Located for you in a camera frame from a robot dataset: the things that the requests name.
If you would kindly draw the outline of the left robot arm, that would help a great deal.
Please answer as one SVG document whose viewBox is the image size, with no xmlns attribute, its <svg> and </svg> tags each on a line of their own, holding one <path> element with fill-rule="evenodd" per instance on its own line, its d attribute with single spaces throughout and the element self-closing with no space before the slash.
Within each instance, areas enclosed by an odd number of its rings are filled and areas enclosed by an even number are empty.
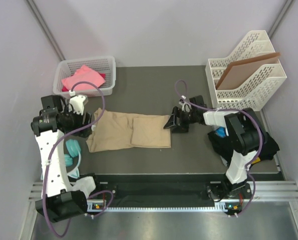
<svg viewBox="0 0 298 240">
<path fill-rule="evenodd" d="M 79 177 L 71 184 L 65 164 L 63 136 L 78 130 L 75 136 L 87 138 L 92 132 L 89 126 L 92 116 L 84 111 L 87 101 L 82 94 L 71 97 L 68 103 L 60 95 L 42 97 L 43 109 L 31 122 L 40 149 L 42 172 L 48 176 L 42 199 L 35 206 L 52 223 L 84 214 L 87 198 L 97 198 L 102 192 L 93 174 Z"/>
</svg>

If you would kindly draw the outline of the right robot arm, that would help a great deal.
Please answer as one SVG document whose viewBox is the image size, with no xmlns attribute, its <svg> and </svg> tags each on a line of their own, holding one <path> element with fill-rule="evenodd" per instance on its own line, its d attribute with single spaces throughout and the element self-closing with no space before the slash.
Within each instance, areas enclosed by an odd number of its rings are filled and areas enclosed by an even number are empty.
<svg viewBox="0 0 298 240">
<path fill-rule="evenodd" d="M 235 197 L 241 190 L 239 184 L 247 179 L 249 162 L 267 140 L 254 110 L 208 109 L 201 95 L 189 100 L 182 96 L 179 103 L 181 107 L 173 108 L 163 128 L 170 129 L 172 133 L 187 133 L 189 125 L 194 123 L 223 128 L 224 138 L 233 148 L 233 155 L 225 173 L 228 182 L 222 185 L 222 192 L 228 198 Z"/>
</svg>

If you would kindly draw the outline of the beige t shirt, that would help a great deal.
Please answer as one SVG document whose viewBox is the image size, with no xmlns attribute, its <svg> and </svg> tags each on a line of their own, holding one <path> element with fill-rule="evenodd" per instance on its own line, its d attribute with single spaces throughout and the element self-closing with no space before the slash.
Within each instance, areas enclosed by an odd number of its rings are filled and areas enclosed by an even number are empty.
<svg viewBox="0 0 298 240">
<path fill-rule="evenodd" d="M 104 111 L 86 140 L 91 153 L 129 148 L 170 148 L 169 115 Z"/>
</svg>

